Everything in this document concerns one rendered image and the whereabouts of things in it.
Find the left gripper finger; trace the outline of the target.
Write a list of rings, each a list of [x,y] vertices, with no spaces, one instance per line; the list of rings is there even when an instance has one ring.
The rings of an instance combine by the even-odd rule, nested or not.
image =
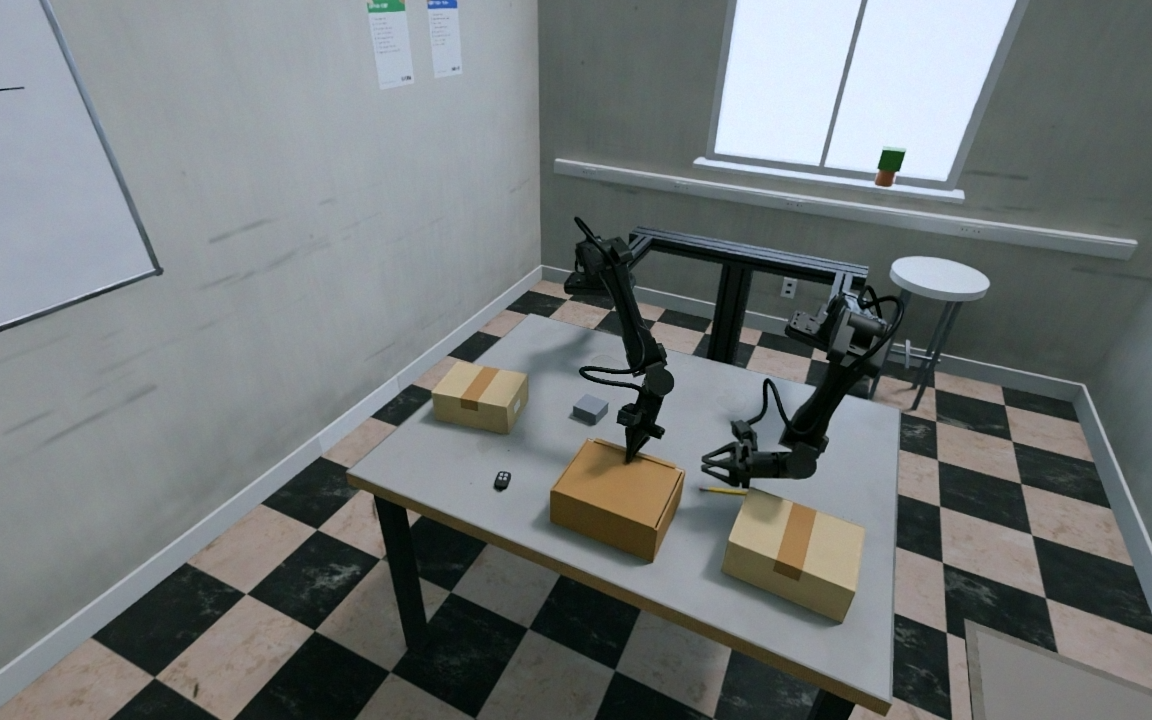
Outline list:
[[[732,462],[721,462],[721,461],[710,460],[708,458],[708,457],[717,457],[718,455],[721,455],[721,454],[726,454],[726,452],[730,452],[730,461]],[[723,470],[735,471],[735,473],[738,473],[738,450],[737,450],[737,442],[733,441],[730,445],[723,445],[723,447],[717,448],[717,450],[710,452],[710,454],[707,454],[707,455],[703,455],[702,456],[702,462],[705,462],[705,464],[708,464],[708,465],[712,465],[712,467],[722,468]]]
[[[730,457],[723,457],[717,461],[732,462]],[[735,471],[730,471],[730,477],[723,477],[722,473],[717,473],[717,471],[708,470],[708,468],[717,468],[717,467],[704,464],[702,465],[702,471],[704,471],[704,473],[708,473],[710,477],[717,477],[717,479],[723,480],[723,483],[728,484],[728,486],[737,487],[737,478]]]

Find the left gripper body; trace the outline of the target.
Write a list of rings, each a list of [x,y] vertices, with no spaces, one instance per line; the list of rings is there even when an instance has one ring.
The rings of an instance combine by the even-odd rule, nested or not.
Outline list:
[[[742,439],[742,446],[736,441],[738,450],[738,473],[736,473],[736,478],[737,487],[741,483],[742,488],[749,488],[751,478],[776,479],[778,467],[773,465],[773,462],[776,462],[774,450],[758,450],[758,446],[756,446],[756,432],[750,427],[748,420],[744,420],[744,423],[750,430],[751,437],[750,439]],[[750,445],[750,442],[753,445]]]

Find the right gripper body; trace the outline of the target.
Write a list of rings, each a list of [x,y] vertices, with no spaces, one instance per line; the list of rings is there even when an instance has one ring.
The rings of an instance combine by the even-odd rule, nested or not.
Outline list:
[[[627,404],[621,407],[621,410],[626,410],[626,414],[634,414],[634,415],[643,414],[643,416],[641,416],[641,423],[635,424],[634,427],[632,425],[622,424],[620,423],[620,420],[616,420],[616,423],[623,425],[623,427],[641,430],[641,432],[645,433],[646,435],[652,435],[657,439],[660,439],[662,438],[664,434],[666,434],[666,429],[659,427],[659,425],[655,424],[655,420],[660,411],[660,406],[662,406],[662,402],[657,400],[657,397],[650,397],[650,401],[645,400],[645,397],[646,395],[644,395],[643,404],[641,404],[639,411],[634,410],[635,404]]]

